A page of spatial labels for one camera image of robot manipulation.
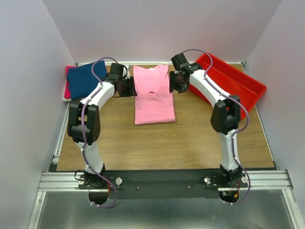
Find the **pink polo shirt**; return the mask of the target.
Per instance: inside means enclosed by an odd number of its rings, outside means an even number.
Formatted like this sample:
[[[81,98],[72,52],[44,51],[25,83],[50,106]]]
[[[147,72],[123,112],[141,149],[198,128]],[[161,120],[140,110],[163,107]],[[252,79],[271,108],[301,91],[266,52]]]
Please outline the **pink polo shirt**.
[[[135,125],[175,122],[173,95],[169,92],[169,66],[133,67],[137,96]]]

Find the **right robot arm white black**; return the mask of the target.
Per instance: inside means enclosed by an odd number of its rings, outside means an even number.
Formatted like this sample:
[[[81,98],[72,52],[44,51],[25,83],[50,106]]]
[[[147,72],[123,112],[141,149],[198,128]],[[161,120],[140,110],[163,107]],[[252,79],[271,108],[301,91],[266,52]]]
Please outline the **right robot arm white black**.
[[[196,87],[212,105],[211,126],[219,134],[222,161],[219,181],[230,187],[241,176],[242,169],[237,151],[236,131],[240,122],[239,97],[230,96],[218,86],[197,63],[174,64],[170,72],[170,92],[184,93],[189,85]]]

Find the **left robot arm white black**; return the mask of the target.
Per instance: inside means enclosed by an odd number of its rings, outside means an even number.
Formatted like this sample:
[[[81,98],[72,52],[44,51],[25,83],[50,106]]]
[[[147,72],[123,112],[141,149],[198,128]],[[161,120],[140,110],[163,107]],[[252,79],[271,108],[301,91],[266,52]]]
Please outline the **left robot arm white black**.
[[[102,188],[107,183],[114,187],[103,174],[105,166],[97,140],[101,133],[100,110],[116,93],[119,97],[137,96],[134,78],[106,78],[87,97],[70,103],[67,133],[79,147],[84,160],[84,175],[79,179],[81,185]]]

